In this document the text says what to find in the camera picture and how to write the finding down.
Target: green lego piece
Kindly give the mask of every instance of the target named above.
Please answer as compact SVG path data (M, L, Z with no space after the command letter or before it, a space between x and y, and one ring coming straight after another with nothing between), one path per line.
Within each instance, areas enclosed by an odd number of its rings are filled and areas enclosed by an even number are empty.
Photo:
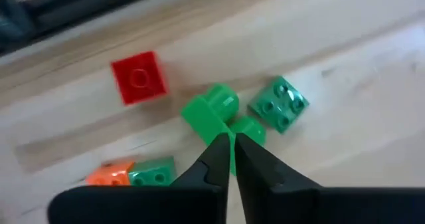
M130 183L134 186L168 186L176 177L173 157L138 162L128 172Z
M245 133L263 146L265 129L253 118L242 117L231 127L226 125L239 109L237 94L225 84L216 84L205 95L194 97L181 112L182 117L209 146L217 135L227 133L230 138L230 170L236 175L234 160L235 133Z
M248 107L279 133L285 132L309 102L283 77L277 77Z

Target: wooden surface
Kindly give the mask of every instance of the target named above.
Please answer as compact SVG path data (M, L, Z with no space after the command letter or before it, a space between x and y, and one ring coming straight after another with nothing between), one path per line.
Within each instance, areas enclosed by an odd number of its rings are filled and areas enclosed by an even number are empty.
M322 185L423 186L424 12L425 0L176 0L4 56L2 220L45 223L56 193L113 158L172 154L183 172L205 148L179 117L186 101L227 82L243 110L275 75L311 106L283 136L268 130L268 150ZM171 95L123 107L110 62L151 49ZM243 223L233 177L228 209Z

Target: red lego brick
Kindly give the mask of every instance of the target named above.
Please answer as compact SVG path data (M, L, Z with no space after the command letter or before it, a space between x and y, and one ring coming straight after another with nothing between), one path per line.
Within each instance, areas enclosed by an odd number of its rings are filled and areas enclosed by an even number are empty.
M154 52L141 53L113 62L112 71L125 105L151 100L168 93Z

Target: orange lego brick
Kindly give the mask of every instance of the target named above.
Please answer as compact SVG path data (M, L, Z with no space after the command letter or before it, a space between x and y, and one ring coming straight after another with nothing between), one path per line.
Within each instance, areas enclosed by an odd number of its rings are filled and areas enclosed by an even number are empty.
M86 181L88 185L130 185L128 172L133 166L133 161L102 165Z

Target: black object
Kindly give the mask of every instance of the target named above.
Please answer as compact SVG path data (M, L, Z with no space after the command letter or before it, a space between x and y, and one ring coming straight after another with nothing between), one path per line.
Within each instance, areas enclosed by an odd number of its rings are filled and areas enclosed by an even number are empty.
M0 0L0 55L136 0Z
M230 142L217 136L171 187L78 187L54 198L51 224L225 223ZM321 187L244 134L236 170L247 224L425 223L423 188Z

